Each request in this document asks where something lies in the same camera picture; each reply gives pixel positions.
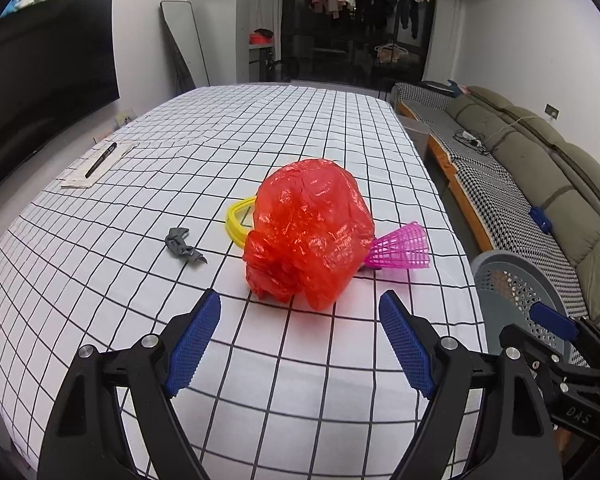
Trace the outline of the grey perforated trash basket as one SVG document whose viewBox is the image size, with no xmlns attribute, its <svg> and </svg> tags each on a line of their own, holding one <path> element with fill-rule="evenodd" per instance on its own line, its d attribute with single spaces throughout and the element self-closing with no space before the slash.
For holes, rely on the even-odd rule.
<svg viewBox="0 0 600 480">
<path fill-rule="evenodd" d="M 471 261 L 478 298 L 486 326 L 488 351 L 502 351 L 500 333 L 515 324 L 565 361 L 584 365 L 572 344 L 562 341 L 530 318 L 531 307 L 540 302 L 559 313 L 580 318 L 588 313 L 576 272 L 560 262 L 538 263 L 505 250 L 483 252 Z"/>
</svg>

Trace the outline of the blue object on sofa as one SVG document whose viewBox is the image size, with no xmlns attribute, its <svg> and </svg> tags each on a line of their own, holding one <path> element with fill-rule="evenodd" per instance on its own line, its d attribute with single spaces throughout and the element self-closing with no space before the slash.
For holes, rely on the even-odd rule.
<svg viewBox="0 0 600 480">
<path fill-rule="evenodd" d="M 532 206 L 529 210 L 529 216 L 544 234 L 553 232 L 552 222 L 547 218 L 545 211 L 539 206 Z"/>
</svg>

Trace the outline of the olive green sofa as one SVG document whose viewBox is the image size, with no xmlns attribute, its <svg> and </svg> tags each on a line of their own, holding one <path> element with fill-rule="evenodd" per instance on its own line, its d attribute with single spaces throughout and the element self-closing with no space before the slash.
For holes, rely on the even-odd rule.
<svg viewBox="0 0 600 480">
<path fill-rule="evenodd" d="M 600 164 L 548 122 L 504 96 L 472 87 L 510 129 L 482 146 L 508 171 L 524 197 L 550 219 L 550 235 L 576 269 L 588 316 L 600 326 Z"/>
</svg>

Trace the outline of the houndstooth sofa cover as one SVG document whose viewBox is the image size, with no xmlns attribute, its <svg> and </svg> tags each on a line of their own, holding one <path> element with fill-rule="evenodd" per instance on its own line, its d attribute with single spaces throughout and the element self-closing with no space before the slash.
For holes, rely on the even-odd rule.
<svg viewBox="0 0 600 480">
<path fill-rule="evenodd" d="M 531 205 L 508 171 L 485 148 L 470 148 L 457 140 L 464 131 L 480 141 L 491 132 L 509 132 L 494 109 L 467 94 L 451 98 L 414 84 L 396 84 L 391 103 L 405 106 L 430 128 L 492 247 L 532 262 L 555 286 L 569 315 L 586 315 L 576 269 L 554 236 L 532 220 Z"/>
</svg>

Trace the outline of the pink mesh plastic basket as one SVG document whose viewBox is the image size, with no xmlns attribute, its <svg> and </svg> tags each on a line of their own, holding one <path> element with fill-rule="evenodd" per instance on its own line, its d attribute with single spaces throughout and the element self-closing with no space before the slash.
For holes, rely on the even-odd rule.
<svg viewBox="0 0 600 480">
<path fill-rule="evenodd" d="M 425 269 L 430 265 L 426 230 L 417 222 L 377 237 L 370 245 L 364 266 L 371 269 Z"/>
</svg>

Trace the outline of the white power strip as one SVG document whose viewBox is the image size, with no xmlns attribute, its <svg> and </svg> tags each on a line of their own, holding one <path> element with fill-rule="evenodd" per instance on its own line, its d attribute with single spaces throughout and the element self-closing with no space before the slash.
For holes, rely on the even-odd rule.
<svg viewBox="0 0 600 480">
<path fill-rule="evenodd" d="M 482 142 L 478 138 L 473 136 L 471 133 L 469 133 L 468 131 L 462 132 L 462 138 L 465 139 L 469 144 L 471 144 L 475 148 L 482 147 Z"/>
</svg>

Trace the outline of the small grey crumpled cloth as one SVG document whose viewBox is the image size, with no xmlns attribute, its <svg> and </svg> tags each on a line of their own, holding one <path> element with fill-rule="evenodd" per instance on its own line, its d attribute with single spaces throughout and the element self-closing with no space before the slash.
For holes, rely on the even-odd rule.
<svg viewBox="0 0 600 480">
<path fill-rule="evenodd" d="M 164 239 L 166 249 L 174 255 L 174 257 L 186 260 L 189 263 L 207 263 L 207 258 L 194 246 L 186 243 L 189 229 L 178 226 L 171 228 L 168 235 Z"/>
</svg>

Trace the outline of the red plastic bag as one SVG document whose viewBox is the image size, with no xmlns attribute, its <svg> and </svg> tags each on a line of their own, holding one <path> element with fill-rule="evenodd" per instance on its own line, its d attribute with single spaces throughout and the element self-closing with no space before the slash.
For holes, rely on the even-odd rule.
<svg viewBox="0 0 600 480">
<path fill-rule="evenodd" d="M 375 225 L 355 178 L 310 158 L 276 170 L 258 188 L 242 260 L 257 296 L 306 297 L 330 307 L 362 266 Z"/>
</svg>

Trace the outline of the white paper sheet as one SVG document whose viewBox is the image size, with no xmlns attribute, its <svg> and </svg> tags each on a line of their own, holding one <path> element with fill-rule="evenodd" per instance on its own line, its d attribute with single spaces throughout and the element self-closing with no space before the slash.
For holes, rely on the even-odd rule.
<svg viewBox="0 0 600 480">
<path fill-rule="evenodd" d="M 63 188 L 91 188 L 101 177 L 134 148 L 132 142 L 107 142 L 81 162 L 61 182 Z"/>
</svg>

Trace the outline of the black pen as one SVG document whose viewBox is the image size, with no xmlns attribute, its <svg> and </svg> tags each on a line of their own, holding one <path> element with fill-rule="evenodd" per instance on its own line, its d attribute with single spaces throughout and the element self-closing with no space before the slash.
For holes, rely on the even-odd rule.
<svg viewBox="0 0 600 480">
<path fill-rule="evenodd" d="M 98 159 L 95 160 L 94 164 L 88 168 L 87 172 L 84 174 L 84 178 L 88 179 L 90 178 L 94 172 L 100 167 L 102 166 L 102 164 L 104 162 L 106 162 L 106 159 L 117 149 L 118 144 L 116 142 L 112 142 L 110 143 L 107 147 L 106 150 L 102 152 L 102 154 L 100 154 L 98 156 Z"/>
</svg>

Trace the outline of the black television screen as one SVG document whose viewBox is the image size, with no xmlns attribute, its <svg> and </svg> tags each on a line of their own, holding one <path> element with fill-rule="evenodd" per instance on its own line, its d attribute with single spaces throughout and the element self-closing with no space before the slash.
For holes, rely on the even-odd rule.
<svg viewBox="0 0 600 480">
<path fill-rule="evenodd" d="M 0 184 L 119 99 L 112 0 L 47 0 L 0 19 Z"/>
</svg>

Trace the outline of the leaning mirror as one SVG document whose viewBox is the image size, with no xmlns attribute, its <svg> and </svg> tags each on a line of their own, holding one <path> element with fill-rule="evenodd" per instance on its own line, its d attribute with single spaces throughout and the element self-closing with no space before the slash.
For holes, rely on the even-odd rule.
<svg viewBox="0 0 600 480">
<path fill-rule="evenodd" d="M 172 52 L 178 92 L 208 87 L 208 68 L 192 4 L 185 0 L 162 0 L 160 13 Z"/>
</svg>

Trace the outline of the red item on shelf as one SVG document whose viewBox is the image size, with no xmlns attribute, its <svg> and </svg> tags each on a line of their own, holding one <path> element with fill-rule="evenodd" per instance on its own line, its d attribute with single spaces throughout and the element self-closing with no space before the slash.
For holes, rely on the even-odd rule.
<svg viewBox="0 0 600 480">
<path fill-rule="evenodd" d="M 268 46 L 274 41 L 274 32 L 265 28 L 257 28 L 249 35 L 249 43 L 252 46 Z"/>
</svg>

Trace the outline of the wall power outlet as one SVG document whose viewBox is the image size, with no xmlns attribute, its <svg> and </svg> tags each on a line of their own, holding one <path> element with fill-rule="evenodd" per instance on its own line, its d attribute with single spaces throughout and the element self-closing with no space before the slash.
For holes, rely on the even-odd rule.
<svg viewBox="0 0 600 480">
<path fill-rule="evenodd" d="M 553 105 L 546 104 L 545 114 L 550 116 L 550 118 L 552 118 L 552 119 L 557 119 L 559 116 L 559 110 L 556 107 L 554 107 Z"/>
</svg>

